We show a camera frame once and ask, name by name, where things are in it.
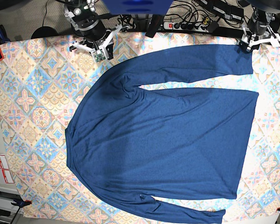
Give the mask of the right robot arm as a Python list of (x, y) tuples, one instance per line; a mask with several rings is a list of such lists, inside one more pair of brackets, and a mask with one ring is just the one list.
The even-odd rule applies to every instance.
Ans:
[(60, 3), (64, 5), (64, 16), (73, 31), (82, 37), (81, 41), (72, 43), (70, 51), (84, 50), (96, 63), (113, 59), (113, 38), (123, 26), (118, 24), (107, 29), (102, 20), (112, 18), (112, 15), (97, 14), (94, 0), (61, 0)]

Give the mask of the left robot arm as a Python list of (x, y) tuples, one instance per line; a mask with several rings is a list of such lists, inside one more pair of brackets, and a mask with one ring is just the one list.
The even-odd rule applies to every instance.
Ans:
[(263, 0), (248, 0), (253, 8), (250, 19), (242, 25), (243, 35), (239, 46), (245, 53), (258, 50), (263, 43), (280, 47), (280, 18), (277, 10), (269, 7)]

